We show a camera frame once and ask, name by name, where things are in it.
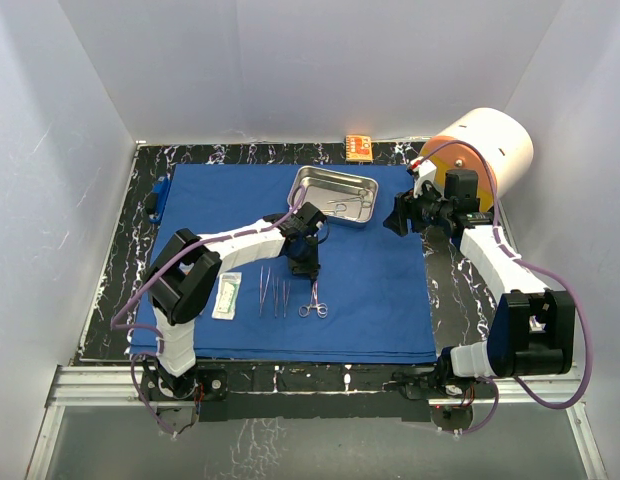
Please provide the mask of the steel surgical scissors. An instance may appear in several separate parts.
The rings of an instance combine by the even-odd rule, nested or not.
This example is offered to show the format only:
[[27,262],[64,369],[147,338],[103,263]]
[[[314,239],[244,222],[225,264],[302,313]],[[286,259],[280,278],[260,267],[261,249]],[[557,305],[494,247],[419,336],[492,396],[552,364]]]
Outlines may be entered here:
[[368,209],[372,206],[372,200],[374,199],[374,192],[369,189],[359,189],[355,194],[351,194],[346,198],[329,200],[328,205],[334,205],[334,212],[345,212],[347,206],[351,203],[359,205],[358,216],[361,215],[364,209]]

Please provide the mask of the steel forceps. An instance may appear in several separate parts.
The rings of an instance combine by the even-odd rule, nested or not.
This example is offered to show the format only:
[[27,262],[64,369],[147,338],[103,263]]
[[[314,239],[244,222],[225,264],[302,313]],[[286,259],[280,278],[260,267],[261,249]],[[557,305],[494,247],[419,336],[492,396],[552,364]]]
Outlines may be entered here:
[[259,315],[262,315],[266,296],[268,293],[269,282],[271,276],[271,269],[265,270],[261,267],[260,281],[259,281]]
[[284,280],[282,282],[282,315],[284,318],[287,317],[287,309],[288,309],[288,303],[289,303],[289,296],[290,296],[290,287],[291,287],[291,282],[288,280]]
[[279,315],[279,300],[280,300],[280,278],[276,276],[273,280],[272,295],[273,295],[273,317],[278,318]]

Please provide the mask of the metal instrument tray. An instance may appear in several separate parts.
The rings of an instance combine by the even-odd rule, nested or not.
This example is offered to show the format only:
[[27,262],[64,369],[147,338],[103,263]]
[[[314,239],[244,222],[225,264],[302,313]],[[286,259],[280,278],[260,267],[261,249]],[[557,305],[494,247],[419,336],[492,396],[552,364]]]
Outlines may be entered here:
[[[314,166],[303,166],[297,171],[289,191],[287,201],[290,206],[294,205],[298,197],[297,189],[299,186],[303,186],[305,189],[304,200],[320,209],[330,222],[363,228],[373,217],[379,184],[370,177]],[[355,194],[359,189],[369,189],[374,192],[372,206],[364,209],[360,216],[358,216],[358,204],[349,204],[345,212],[334,212],[334,205],[327,204],[329,200],[346,198]]]

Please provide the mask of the steel hemostat clamp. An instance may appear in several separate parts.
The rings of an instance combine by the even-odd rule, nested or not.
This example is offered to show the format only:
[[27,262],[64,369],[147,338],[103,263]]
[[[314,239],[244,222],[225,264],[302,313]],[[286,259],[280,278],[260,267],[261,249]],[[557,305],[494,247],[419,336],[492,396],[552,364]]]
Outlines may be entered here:
[[328,316],[328,306],[324,302],[319,301],[318,293],[318,282],[314,281],[311,286],[310,301],[307,304],[301,305],[298,309],[298,315],[301,318],[306,318],[311,313],[315,313],[321,319]]

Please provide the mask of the white suture packet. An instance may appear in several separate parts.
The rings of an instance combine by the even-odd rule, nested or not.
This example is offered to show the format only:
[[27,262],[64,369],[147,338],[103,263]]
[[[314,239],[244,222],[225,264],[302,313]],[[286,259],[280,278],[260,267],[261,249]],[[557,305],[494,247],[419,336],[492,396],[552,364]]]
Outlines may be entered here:
[[211,317],[215,320],[233,320],[241,286],[241,272],[224,272],[218,280],[218,290]]

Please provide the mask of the blue surgical drape cloth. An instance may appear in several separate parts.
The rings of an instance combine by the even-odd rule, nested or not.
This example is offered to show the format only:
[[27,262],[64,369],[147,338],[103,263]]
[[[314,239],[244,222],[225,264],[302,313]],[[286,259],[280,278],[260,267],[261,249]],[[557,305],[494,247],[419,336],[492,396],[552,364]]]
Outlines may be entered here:
[[[293,165],[179,165],[173,176],[155,249],[179,229],[217,234],[282,213],[297,169]],[[205,310],[196,320],[194,349],[200,357],[326,363],[431,363],[436,346],[431,326],[428,282],[418,235],[400,237],[383,226],[396,194],[412,184],[398,166],[360,166],[376,180],[373,217],[363,228],[332,224],[319,248],[319,301],[328,316],[298,315],[311,285],[292,278],[283,258],[241,268],[233,320],[215,320]],[[287,317],[273,298],[259,315],[260,270],[289,279]]]

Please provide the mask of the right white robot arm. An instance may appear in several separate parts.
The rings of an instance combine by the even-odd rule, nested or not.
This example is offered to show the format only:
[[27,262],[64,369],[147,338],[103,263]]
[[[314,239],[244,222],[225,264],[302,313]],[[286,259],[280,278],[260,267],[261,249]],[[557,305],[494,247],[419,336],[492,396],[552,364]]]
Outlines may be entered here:
[[412,168],[412,189],[396,195],[386,228],[399,236],[441,228],[470,261],[497,303],[488,337],[442,350],[431,387],[456,397],[472,378],[514,378],[566,374],[573,360],[575,303],[553,290],[520,263],[493,215],[480,209],[478,174],[469,169],[446,173],[444,189],[434,185],[436,168],[424,161]]

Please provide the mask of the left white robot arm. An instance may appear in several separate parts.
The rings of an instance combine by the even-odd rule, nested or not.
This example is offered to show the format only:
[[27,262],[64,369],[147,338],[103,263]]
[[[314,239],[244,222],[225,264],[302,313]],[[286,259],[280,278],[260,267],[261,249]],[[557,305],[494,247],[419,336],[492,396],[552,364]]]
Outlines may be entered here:
[[327,216],[305,202],[235,230],[196,235],[184,228],[173,234],[144,284],[158,330],[152,381],[162,394],[184,399],[195,390],[195,319],[217,278],[246,264],[285,257],[293,274],[315,281],[320,270],[318,233],[326,223]]

